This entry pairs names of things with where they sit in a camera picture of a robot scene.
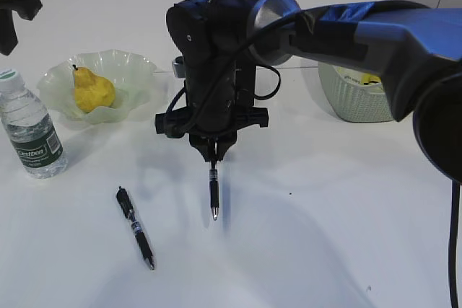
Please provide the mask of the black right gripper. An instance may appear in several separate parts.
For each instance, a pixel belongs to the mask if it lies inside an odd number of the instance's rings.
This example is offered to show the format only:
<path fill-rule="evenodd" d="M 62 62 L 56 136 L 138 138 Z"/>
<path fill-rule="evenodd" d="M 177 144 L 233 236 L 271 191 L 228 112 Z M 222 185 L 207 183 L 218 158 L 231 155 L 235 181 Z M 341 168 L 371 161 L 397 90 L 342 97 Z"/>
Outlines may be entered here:
<path fill-rule="evenodd" d="M 236 62 L 258 65 L 246 43 L 258 1 L 183 0 L 166 14 L 168 32 L 184 60 L 186 106 L 170 105 L 156 115 L 154 126 L 169 138 L 188 134 L 205 162 L 211 159 L 208 138 L 217 138 L 217 160 L 222 161 L 237 142 L 237 131 L 269 123 L 267 109 L 236 104 Z"/>

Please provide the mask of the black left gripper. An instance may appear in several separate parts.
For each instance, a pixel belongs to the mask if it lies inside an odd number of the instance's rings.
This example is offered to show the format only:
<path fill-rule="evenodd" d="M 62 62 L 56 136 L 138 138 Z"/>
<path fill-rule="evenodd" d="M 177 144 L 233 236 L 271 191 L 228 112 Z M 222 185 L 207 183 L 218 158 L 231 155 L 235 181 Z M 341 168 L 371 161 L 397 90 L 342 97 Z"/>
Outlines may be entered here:
<path fill-rule="evenodd" d="M 41 0 L 1 0 L 0 51 L 2 55 L 8 56 L 18 44 L 12 11 L 18 13 L 22 19 L 33 20 L 42 7 Z"/>

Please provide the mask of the blue black right robot arm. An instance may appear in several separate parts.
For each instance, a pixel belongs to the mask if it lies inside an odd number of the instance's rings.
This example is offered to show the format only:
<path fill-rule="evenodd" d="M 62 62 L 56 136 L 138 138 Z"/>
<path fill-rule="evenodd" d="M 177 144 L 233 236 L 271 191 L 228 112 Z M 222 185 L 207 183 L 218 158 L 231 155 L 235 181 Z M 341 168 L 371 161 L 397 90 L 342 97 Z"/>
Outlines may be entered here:
<path fill-rule="evenodd" d="M 410 1 L 301 9 L 295 0 L 184 0 L 167 11 L 181 52 L 186 106 L 156 115 L 155 130 L 188 136 L 220 161 L 240 129 L 269 122 L 255 107 L 256 68 L 299 56 L 380 78 L 391 116 L 411 115 L 426 158 L 461 181 L 461 10 Z"/>

